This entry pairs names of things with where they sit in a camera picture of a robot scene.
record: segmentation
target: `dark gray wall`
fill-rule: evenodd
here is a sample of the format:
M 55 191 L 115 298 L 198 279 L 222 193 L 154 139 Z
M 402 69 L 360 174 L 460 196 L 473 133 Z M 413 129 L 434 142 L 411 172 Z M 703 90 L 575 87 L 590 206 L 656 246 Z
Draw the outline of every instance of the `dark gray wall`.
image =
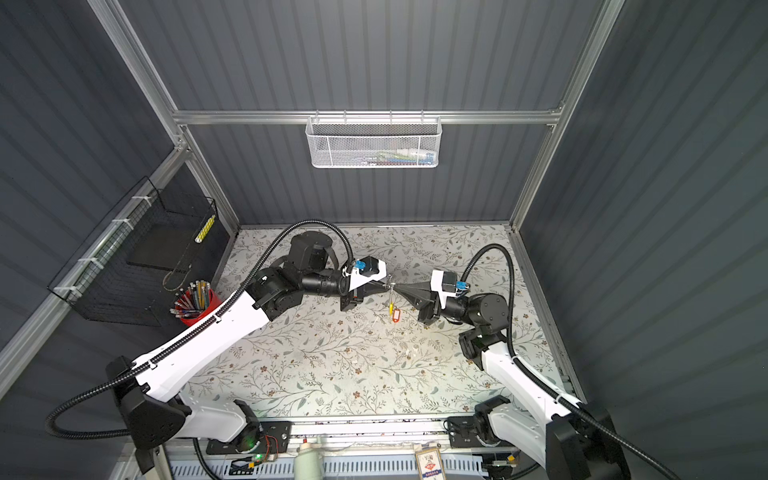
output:
M 0 2 L 0 345 L 172 147 L 87 2 Z M 144 353 L 169 335 L 69 315 L 0 402 L 0 476 L 105 478 L 122 439 L 54 439 L 43 419 L 103 382 L 115 356 Z M 70 427 L 119 426 L 109 396 L 66 416 Z
M 448 125 L 440 165 L 315 168 L 304 127 L 191 128 L 242 224 L 508 220 L 544 125 Z
M 766 18 L 628 2 L 522 228 L 588 399 L 682 478 L 768 471 Z
M 596 0 L 132 0 L 186 110 L 558 106 Z
M 172 146 L 85 1 L 0 2 L 0 346 Z

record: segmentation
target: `black mounting plate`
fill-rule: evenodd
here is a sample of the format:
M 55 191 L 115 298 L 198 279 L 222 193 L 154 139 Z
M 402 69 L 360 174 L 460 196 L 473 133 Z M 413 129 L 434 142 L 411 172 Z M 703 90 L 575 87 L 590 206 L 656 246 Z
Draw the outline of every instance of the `black mounting plate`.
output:
M 487 445 L 483 445 L 478 439 L 476 433 L 473 432 L 475 428 L 475 417 L 472 415 L 462 415 L 456 417 L 448 417 L 446 422 L 455 430 L 453 434 L 449 434 L 451 439 L 451 448 L 453 449 L 473 449 L 483 448 Z M 501 441 L 499 447 L 511 447 L 513 446 L 509 442 Z
M 274 437 L 277 440 L 277 452 L 285 453 L 288 451 L 288 442 L 290 442 L 290 428 L 291 422 L 261 422 L 261 428 L 264 429 L 264 433 L 270 437 Z M 275 442 L 270 439 L 270 454 L 274 453 Z M 222 443 L 218 440 L 210 440 L 208 446 L 205 448 L 205 452 L 208 455 L 229 455 L 238 454 L 233 443 Z M 266 442 L 261 442 L 254 453 L 266 454 Z

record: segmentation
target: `wall-mounted basket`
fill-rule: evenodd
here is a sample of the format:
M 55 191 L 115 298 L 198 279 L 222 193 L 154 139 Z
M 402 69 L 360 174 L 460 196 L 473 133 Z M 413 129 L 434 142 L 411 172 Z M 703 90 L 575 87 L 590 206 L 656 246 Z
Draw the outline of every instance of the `wall-mounted basket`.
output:
M 318 168 L 433 168 L 438 164 L 439 118 L 385 123 L 324 121 L 310 117 L 306 139 Z

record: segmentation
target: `red pen holder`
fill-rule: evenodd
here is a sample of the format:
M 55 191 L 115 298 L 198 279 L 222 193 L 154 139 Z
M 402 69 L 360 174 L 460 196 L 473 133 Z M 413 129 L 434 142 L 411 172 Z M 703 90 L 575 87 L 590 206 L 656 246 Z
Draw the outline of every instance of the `red pen holder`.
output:
M 204 312 L 202 312 L 199 316 L 196 316 L 193 319 L 180 319 L 182 322 L 184 322 L 184 325 L 186 326 L 192 326 L 195 323 L 201 321 L 206 315 L 213 312 L 215 309 L 219 308 L 219 305 L 221 305 L 221 299 L 219 299 L 219 296 L 214 292 L 213 290 L 209 291 L 210 295 L 210 305 L 208 308 L 205 309 Z

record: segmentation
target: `floral tablecloth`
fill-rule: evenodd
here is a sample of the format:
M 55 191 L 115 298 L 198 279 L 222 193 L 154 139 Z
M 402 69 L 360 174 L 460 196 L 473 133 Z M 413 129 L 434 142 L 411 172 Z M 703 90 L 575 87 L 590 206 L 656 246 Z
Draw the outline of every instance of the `floral tablecloth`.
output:
M 511 253 L 501 225 L 343 231 L 356 257 L 373 255 L 386 261 L 397 283 L 427 281 L 435 268 L 461 273 L 488 243 L 501 243 Z M 221 296 L 234 291 L 279 232 L 240 232 L 217 288 Z M 343 261 L 343 245 L 335 238 L 333 243 Z M 287 253 L 289 246 L 285 240 L 272 259 Z M 469 280 L 473 293 L 506 297 L 508 273 L 502 255 L 488 252 Z M 517 265 L 515 282 L 516 350 L 561 385 Z M 395 299 L 402 309 L 399 323 L 389 317 L 388 294 L 370 297 L 348 313 L 339 311 L 338 298 L 305 296 L 300 306 L 218 356 L 185 389 L 213 400 L 245 400 L 262 417 L 467 412 L 499 393 L 508 396 L 462 355 L 458 334 L 466 326 L 441 319 L 424 327 L 402 297 Z

